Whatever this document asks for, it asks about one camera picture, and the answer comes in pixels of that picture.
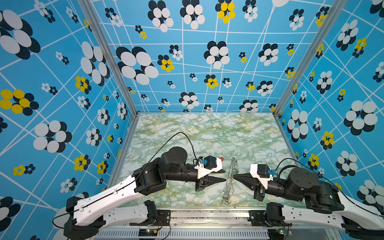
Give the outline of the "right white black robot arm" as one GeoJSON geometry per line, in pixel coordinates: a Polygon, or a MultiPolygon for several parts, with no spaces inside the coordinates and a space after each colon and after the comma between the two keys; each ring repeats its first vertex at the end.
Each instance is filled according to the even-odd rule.
{"type": "Polygon", "coordinates": [[[305,202],[299,209],[270,202],[264,211],[249,212],[253,226],[290,227],[296,223],[318,225],[345,232],[358,240],[382,240],[384,216],[375,207],[364,205],[344,195],[331,183],[321,181],[311,170],[288,165],[286,179],[273,177],[265,164],[252,164],[247,174],[233,178],[254,192],[254,199],[263,201],[266,195],[285,200],[305,202]]]}

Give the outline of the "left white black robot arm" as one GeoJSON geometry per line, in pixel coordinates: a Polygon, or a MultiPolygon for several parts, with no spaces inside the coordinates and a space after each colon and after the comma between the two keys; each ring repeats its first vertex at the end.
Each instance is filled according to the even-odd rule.
{"type": "Polygon", "coordinates": [[[197,163],[186,162],[188,154],[181,147],[173,147],[161,157],[143,165],[120,183],[94,196],[71,197],[66,211],[70,215],[64,225],[64,236],[70,240],[86,240],[100,230],[128,223],[131,226],[151,225],[158,217],[153,201],[136,207],[117,207],[135,199],[164,190],[168,181],[192,182],[197,192],[226,179],[211,177],[210,173],[224,173],[222,160],[213,156],[198,158],[197,163]]]}

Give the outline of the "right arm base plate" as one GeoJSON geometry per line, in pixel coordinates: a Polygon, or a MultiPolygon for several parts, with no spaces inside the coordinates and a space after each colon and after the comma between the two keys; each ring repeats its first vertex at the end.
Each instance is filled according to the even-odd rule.
{"type": "Polygon", "coordinates": [[[248,222],[254,227],[291,227],[284,222],[285,217],[280,208],[249,211],[248,222]]]}

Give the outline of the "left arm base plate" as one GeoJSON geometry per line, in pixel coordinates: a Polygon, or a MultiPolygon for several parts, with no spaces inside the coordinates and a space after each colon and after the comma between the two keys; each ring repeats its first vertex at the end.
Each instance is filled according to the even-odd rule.
{"type": "Polygon", "coordinates": [[[148,218],[142,223],[130,223],[130,226],[169,226],[171,210],[157,210],[156,214],[148,214],[148,218]]]}

